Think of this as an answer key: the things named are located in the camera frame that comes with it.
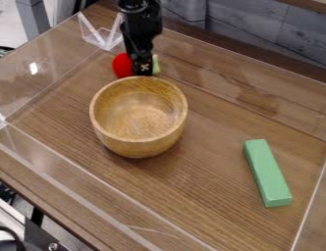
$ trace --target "wooden bowl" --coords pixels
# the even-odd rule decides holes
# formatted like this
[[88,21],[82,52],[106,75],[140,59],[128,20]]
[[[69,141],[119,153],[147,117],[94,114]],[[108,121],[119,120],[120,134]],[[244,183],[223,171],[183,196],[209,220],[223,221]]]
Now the wooden bowl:
[[150,76],[114,81],[95,95],[90,117],[103,145],[118,155],[146,158],[177,141],[187,103],[179,89]]

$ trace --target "red object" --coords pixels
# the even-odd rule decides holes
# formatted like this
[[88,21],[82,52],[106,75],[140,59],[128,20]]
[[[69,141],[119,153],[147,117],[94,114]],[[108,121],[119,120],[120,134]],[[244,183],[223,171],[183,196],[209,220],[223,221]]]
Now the red object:
[[112,69],[119,78],[132,75],[131,59],[126,53],[120,53],[112,60]]

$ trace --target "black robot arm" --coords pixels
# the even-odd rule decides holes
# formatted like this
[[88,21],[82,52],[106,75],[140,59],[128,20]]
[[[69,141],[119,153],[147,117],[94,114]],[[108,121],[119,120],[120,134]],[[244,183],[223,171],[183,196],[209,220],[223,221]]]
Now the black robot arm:
[[134,75],[152,74],[152,39],[162,33],[160,0],[119,0],[120,25]]

